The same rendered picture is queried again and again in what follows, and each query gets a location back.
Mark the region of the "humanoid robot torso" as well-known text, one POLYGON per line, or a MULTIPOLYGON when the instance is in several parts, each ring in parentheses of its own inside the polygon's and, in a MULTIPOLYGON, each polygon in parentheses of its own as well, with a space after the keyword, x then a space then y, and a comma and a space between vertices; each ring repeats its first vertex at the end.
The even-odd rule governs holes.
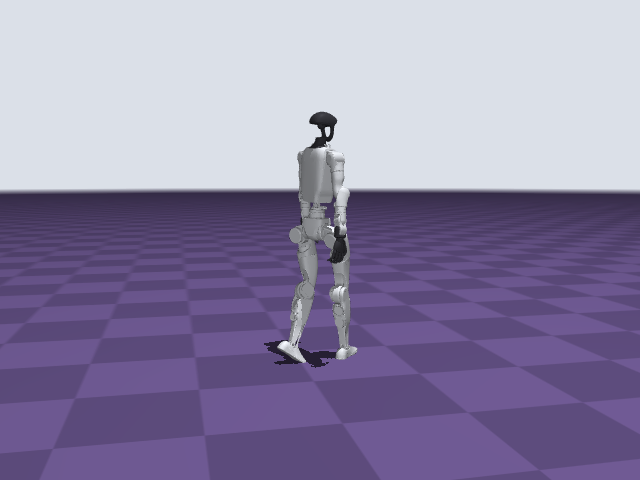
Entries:
POLYGON ((331 203, 334 196, 331 170, 326 162, 326 151, 336 150, 330 148, 330 144, 324 144, 324 146, 321 148, 306 147, 301 160, 303 201, 313 203, 313 207, 309 209, 309 216, 303 217, 302 234, 304 238, 314 241, 324 241, 323 228, 331 226, 330 218, 325 217, 324 209, 327 207, 320 206, 320 203, 331 203))

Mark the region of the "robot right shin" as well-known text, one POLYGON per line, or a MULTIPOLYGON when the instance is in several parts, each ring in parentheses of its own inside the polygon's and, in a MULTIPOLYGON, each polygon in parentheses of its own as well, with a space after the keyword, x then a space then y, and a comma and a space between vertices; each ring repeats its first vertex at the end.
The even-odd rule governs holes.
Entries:
POLYGON ((339 335, 340 348, 349 348, 349 324, 350 324, 350 297, 346 287, 340 290, 340 303, 334 303, 332 306, 335 324, 339 335))

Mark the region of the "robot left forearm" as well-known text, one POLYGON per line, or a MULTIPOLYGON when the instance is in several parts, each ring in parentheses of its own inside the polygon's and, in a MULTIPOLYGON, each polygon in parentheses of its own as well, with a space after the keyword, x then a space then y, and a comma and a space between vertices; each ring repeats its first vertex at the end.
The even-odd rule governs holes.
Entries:
POLYGON ((301 209, 300 212, 301 212, 302 221, 303 221, 303 217, 309 216, 309 209, 311 208, 311 202, 303 201, 303 197, 300 191, 299 191, 298 197, 299 197, 300 209, 301 209))

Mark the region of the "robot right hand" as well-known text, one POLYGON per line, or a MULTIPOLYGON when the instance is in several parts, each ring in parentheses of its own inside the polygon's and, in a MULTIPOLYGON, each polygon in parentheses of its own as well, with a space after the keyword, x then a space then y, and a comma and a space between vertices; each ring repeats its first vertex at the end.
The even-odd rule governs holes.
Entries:
POLYGON ((344 241, 344 238, 346 238, 346 234, 342 236, 339 235, 339 232, 340 228, 339 226, 336 226, 334 230, 334 237, 336 238, 336 241, 333 246, 333 253, 330 259, 327 259, 327 261, 335 264, 340 263, 343 260, 344 256, 347 254, 346 242, 344 241))

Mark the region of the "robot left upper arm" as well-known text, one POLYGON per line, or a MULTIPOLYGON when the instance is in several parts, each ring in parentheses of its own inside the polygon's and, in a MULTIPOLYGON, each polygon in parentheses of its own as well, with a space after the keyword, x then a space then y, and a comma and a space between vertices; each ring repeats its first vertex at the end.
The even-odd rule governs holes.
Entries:
POLYGON ((299 191, 300 191, 301 194, 302 194, 302 191, 301 191, 301 160, 302 160, 303 151, 300 151, 298 153, 298 157, 297 157, 298 158, 298 163, 299 163, 299 191))

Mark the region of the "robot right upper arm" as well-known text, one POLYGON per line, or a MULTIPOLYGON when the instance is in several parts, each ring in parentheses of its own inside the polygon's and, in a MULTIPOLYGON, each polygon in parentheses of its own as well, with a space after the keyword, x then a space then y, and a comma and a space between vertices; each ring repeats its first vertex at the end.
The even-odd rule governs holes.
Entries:
MULTIPOLYGON (((336 151, 326 151, 326 162, 330 166, 333 195, 337 199, 338 191, 343 188, 345 157, 336 151)), ((346 188, 346 187, 345 187, 346 188)), ((349 192, 350 193, 350 192, 349 192)), ((349 194, 350 196, 350 194, 349 194)))

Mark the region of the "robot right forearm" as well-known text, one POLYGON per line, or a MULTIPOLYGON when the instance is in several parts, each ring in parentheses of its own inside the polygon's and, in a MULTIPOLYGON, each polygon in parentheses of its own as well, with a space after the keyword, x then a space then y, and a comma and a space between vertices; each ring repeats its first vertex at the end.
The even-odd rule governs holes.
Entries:
POLYGON ((346 227, 346 208, 347 202, 349 198, 349 190, 345 187, 340 188, 338 191, 336 202, 333 203, 333 207, 335 208, 334 213, 334 230, 336 226, 339 226, 340 232, 339 235, 345 235, 347 232, 346 227))

